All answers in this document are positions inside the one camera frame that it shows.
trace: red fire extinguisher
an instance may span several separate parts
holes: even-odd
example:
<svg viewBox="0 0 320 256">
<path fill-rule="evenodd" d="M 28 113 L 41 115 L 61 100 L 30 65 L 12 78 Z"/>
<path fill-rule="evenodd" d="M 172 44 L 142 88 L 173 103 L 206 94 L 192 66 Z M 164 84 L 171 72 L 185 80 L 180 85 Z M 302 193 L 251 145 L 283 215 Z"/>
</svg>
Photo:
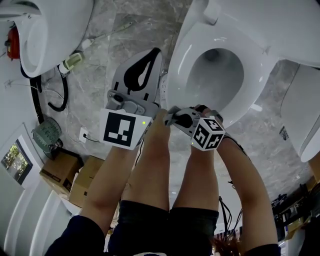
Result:
<svg viewBox="0 0 320 256">
<path fill-rule="evenodd" d="M 19 32 L 16 26 L 10 29 L 8 40 L 4 45 L 7 48 L 7 55 L 11 60 L 20 59 Z"/>
</svg>

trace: window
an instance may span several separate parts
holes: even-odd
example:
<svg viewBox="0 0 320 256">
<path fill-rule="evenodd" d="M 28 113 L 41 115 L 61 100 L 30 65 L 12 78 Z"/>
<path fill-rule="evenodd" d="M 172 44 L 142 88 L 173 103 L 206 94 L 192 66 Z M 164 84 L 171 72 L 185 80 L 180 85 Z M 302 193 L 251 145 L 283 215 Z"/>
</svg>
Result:
<svg viewBox="0 0 320 256">
<path fill-rule="evenodd" d="M 18 139 L 5 154 L 1 164 L 20 185 L 33 167 Z"/>
</svg>

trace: black shorts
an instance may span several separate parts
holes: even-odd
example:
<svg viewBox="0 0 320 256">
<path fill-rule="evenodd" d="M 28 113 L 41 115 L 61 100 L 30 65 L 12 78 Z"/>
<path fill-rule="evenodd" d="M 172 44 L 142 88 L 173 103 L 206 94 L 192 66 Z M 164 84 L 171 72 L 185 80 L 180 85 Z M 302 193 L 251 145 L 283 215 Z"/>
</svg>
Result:
<svg viewBox="0 0 320 256">
<path fill-rule="evenodd" d="M 165 253 L 170 256 L 212 254 L 219 212 L 208 209 L 166 210 L 133 201 L 121 201 L 118 225 L 110 237 L 112 255 Z"/>
</svg>

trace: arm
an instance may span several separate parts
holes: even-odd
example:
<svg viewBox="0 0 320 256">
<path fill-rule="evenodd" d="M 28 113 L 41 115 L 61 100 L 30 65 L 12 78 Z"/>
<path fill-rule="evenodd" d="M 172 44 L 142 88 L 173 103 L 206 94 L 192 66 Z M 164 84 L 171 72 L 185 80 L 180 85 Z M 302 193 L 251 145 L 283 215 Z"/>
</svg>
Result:
<svg viewBox="0 0 320 256">
<path fill-rule="evenodd" d="M 129 179 L 137 152 L 138 148 L 127 150 L 112 147 L 88 190 L 80 215 L 97 223 L 105 236 Z"/>
<path fill-rule="evenodd" d="M 217 151 L 241 200 L 244 251 L 277 244 L 270 199 L 257 169 L 231 139 L 223 139 Z"/>
</svg>

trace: green fan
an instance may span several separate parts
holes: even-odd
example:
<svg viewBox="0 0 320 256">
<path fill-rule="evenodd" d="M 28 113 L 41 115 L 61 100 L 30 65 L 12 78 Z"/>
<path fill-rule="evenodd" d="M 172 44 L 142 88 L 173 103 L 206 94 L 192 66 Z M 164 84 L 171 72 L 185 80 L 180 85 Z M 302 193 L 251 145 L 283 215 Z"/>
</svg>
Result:
<svg viewBox="0 0 320 256">
<path fill-rule="evenodd" d="M 57 148 L 57 144 L 62 143 L 59 139 L 60 136 L 61 128 L 59 124 L 50 117 L 33 130 L 35 143 L 45 153 L 51 153 Z"/>
</svg>

